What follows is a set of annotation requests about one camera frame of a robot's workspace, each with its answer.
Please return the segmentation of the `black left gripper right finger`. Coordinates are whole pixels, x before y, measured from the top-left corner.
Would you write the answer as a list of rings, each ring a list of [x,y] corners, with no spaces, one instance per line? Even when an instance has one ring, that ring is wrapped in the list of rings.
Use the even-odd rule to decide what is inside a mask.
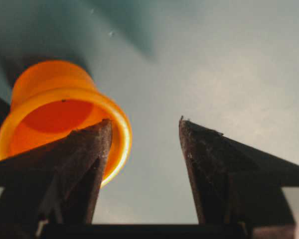
[[[283,193],[299,187],[299,165],[179,120],[179,140],[198,222],[213,239],[294,239]]]

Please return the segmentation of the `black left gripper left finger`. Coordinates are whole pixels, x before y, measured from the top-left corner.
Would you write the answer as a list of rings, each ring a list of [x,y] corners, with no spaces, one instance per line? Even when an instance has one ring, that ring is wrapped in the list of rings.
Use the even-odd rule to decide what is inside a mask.
[[[38,239],[49,223],[89,223],[112,144],[104,119],[0,161],[0,239]]]

